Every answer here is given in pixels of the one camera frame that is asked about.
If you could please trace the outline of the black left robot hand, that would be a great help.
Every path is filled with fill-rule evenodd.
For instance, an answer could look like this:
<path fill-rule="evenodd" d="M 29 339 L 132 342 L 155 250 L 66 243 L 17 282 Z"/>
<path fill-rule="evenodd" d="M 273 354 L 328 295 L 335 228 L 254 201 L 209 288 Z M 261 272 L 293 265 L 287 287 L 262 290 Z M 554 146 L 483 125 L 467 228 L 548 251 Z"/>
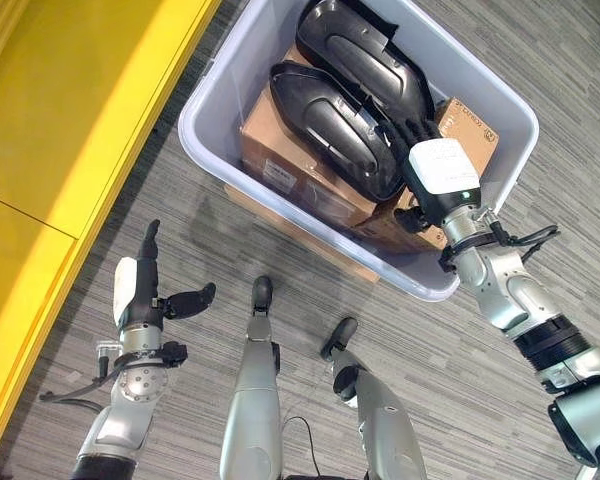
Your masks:
<path fill-rule="evenodd" d="M 164 329 L 164 320 L 191 318 L 213 302 L 216 285 L 207 283 L 201 290 L 185 291 L 162 298 L 158 293 L 158 246 L 160 221 L 147 227 L 135 257 L 122 257 L 114 273 L 113 318 L 119 333 L 136 326 Z"/>

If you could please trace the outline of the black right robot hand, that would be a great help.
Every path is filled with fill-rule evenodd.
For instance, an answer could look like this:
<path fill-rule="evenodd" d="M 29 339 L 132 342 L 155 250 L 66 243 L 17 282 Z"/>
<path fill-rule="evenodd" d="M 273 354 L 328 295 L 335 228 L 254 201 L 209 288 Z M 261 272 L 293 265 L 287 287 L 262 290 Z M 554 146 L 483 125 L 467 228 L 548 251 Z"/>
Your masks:
<path fill-rule="evenodd" d="M 481 206 L 480 178 L 460 142 L 441 135 L 435 121 L 406 119 L 381 124 L 415 207 L 398 208 L 394 217 L 409 233 L 441 227 L 456 210 Z"/>

